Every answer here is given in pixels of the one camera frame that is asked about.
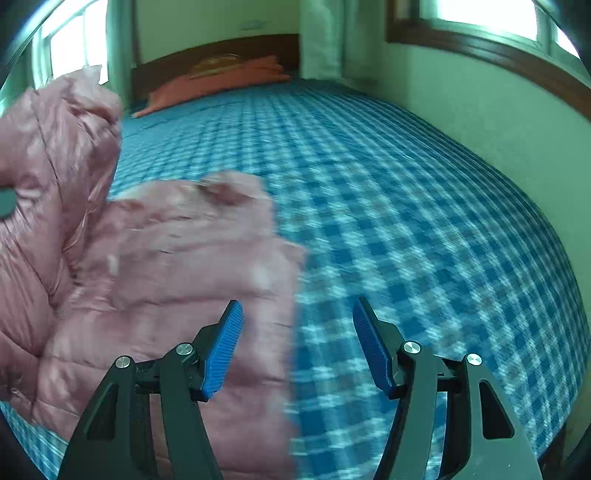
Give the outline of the dark wooden headboard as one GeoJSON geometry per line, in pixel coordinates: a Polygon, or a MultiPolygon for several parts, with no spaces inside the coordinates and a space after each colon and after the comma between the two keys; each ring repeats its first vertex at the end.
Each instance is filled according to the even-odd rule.
{"type": "Polygon", "coordinates": [[[236,54],[250,60],[276,55],[287,71],[300,68],[300,35],[257,35],[222,40],[191,47],[140,64],[131,71],[132,100],[143,101],[164,83],[187,73],[199,61],[221,54],[236,54]]]}

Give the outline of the blue plaid bed sheet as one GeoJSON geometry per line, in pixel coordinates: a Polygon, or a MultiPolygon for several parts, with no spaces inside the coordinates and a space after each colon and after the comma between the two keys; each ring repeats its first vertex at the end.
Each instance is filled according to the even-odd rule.
{"type": "MultiPolygon", "coordinates": [[[[325,82],[230,91],[140,119],[122,110],[120,123],[109,200],[147,182],[249,174],[273,202],[276,234],[304,250],[290,479],[377,479],[397,405],[353,326],[360,297],[438,356],[478,354],[540,467],[581,386],[590,333],[557,233],[511,180],[410,112],[325,82]]],[[[75,428],[63,439],[2,399],[1,428],[3,478],[61,479],[75,428]]]]}

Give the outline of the right window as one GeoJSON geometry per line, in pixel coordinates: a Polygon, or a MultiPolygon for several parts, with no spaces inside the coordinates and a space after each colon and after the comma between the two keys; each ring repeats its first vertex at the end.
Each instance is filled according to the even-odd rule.
{"type": "Polygon", "coordinates": [[[588,1],[388,1],[386,41],[492,64],[590,117],[588,1]]]}

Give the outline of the left window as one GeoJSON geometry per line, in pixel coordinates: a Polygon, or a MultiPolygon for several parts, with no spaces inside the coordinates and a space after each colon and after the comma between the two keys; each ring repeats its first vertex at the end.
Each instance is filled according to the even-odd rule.
{"type": "Polygon", "coordinates": [[[99,66],[99,83],[108,82],[107,0],[65,0],[47,17],[32,40],[33,84],[87,66],[99,66]]]}

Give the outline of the green curtain right side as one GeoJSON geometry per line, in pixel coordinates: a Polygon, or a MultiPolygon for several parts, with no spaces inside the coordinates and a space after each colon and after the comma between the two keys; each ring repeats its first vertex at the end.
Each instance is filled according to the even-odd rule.
{"type": "Polygon", "coordinates": [[[359,13],[359,1],[301,1],[302,78],[339,80],[359,73],[359,13]]]}

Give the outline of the brown patterned pillow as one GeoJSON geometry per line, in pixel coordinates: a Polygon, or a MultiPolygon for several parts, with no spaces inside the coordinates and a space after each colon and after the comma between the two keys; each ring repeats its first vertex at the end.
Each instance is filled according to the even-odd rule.
{"type": "Polygon", "coordinates": [[[188,70],[187,75],[193,78],[207,77],[217,75],[223,72],[235,70],[242,65],[242,57],[235,54],[222,54],[211,56],[200,60],[188,70]]]}

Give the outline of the green curtain beside headboard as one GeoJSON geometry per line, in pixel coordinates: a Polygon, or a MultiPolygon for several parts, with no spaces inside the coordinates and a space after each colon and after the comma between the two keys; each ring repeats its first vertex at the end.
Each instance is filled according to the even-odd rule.
{"type": "Polygon", "coordinates": [[[135,65],[133,6],[133,1],[109,0],[106,12],[108,84],[125,110],[132,103],[131,71],[135,65]]]}

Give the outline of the pink puffer jacket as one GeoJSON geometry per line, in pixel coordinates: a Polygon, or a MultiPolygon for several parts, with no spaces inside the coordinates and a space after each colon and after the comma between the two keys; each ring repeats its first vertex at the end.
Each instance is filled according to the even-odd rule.
{"type": "Polygon", "coordinates": [[[1,119],[1,399],[69,439],[116,358],[156,359],[221,317],[243,328],[204,423],[228,479],[290,479],[294,292],[304,250],[256,176],[153,181],[107,197],[122,106],[88,68],[1,119]]]}

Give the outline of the orange folded blanket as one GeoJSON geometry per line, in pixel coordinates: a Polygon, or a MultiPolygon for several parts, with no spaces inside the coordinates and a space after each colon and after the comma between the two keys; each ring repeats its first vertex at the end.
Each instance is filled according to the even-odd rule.
{"type": "Polygon", "coordinates": [[[132,114],[141,118],[151,113],[224,91],[290,81],[290,75],[274,55],[243,60],[235,70],[191,79],[187,73],[178,76],[148,95],[146,106],[132,114]]]}

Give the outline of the window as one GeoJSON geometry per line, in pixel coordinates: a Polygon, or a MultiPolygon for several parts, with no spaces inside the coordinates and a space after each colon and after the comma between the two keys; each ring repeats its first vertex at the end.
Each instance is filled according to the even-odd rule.
{"type": "Polygon", "coordinates": [[[588,1],[388,1],[386,41],[492,64],[590,117],[588,1]]]}
{"type": "Polygon", "coordinates": [[[87,66],[99,66],[99,83],[108,82],[107,0],[65,0],[47,17],[32,40],[33,84],[87,66]]]}

